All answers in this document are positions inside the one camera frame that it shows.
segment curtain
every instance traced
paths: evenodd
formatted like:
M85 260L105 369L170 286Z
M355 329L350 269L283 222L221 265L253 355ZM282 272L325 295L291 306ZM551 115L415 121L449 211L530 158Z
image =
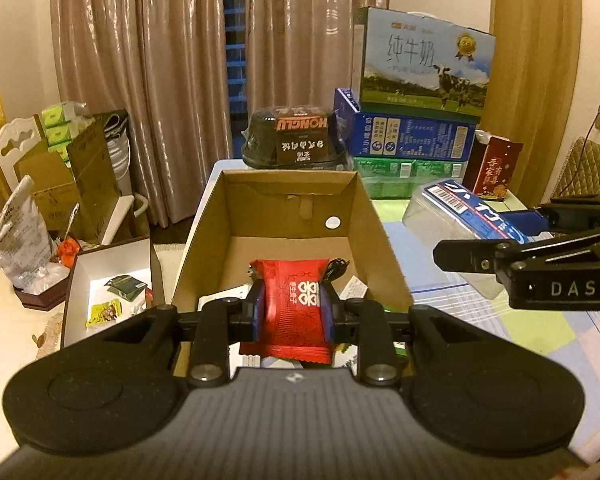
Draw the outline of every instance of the curtain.
M250 112L274 105L333 108L349 87L352 13L388 0L248 0L247 98Z
M126 108L131 177L166 227L231 156L222 0L51 0L62 100Z
M582 0L493 0L496 51L481 125L523 142L510 189L537 205L566 127L580 54Z

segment white chair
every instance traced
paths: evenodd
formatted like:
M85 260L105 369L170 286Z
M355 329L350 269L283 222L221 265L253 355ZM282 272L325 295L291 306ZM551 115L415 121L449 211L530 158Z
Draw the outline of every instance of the white chair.
M14 119L0 129L0 168L11 191L18 185L16 163L42 140L40 117Z

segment open cardboard box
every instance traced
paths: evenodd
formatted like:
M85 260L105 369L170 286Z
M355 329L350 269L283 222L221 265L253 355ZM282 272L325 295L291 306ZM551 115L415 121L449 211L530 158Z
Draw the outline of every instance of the open cardboard box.
M77 136L67 153L71 171L58 152L47 151L43 138L17 163L16 173L33 179L33 198L49 231L64 234L79 202L72 232L81 240L100 243L120 196L102 122L96 121Z
M122 316L116 322L131 317L131 302L109 292L105 286L111 278L129 274L145 282L154 294L154 305L164 303L162 269L149 237L137 238L78 253L74 268L69 275L69 293L62 320L61 347L69 346L94 333L111 326L103 323L86 327L94 304L118 299L122 304Z
M257 259L344 258L350 264L333 283L338 293L355 275L368 286L366 298L402 312L413 304L357 173L223 171L197 220L172 300L180 312L196 310L200 296L248 282ZM183 345L178 375L186 353Z

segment red candy wrapper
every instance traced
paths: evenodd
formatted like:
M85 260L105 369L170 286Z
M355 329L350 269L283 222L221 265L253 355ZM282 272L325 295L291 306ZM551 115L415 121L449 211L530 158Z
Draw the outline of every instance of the red candy wrapper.
M265 283L266 310L260 341L241 343L240 354L331 364L333 352L320 320L318 282L328 260L255 260Z

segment power cord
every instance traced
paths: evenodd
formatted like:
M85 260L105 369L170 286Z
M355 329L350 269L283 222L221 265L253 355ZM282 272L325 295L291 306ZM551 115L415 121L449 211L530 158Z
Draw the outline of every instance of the power cord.
M322 278L324 280L329 280L330 282L337 280L344 275L348 266L349 262L347 260L343 260L342 258L331 260L329 265L327 265Z
M587 145L587 141L589 140L589 136L591 134L591 131L593 130L593 127L596 125L596 119L598 118L599 115L600 115L600 110L598 110L598 113L594 117L593 122L591 123L591 126L589 127L589 131L587 132L587 136L584 138L584 142L582 143L582 149L580 150L580 158L578 159L578 165L576 166L576 171L573 172L573 176L571 177L571 180L569 181L569 183L562 188L562 191L560 193L558 193L558 197L562 196L562 194L565 191L567 191L567 188L571 184L573 184L573 181L576 179L576 176L578 175L578 172L580 171L580 166L582 165L582 158L584 156L584 148Z

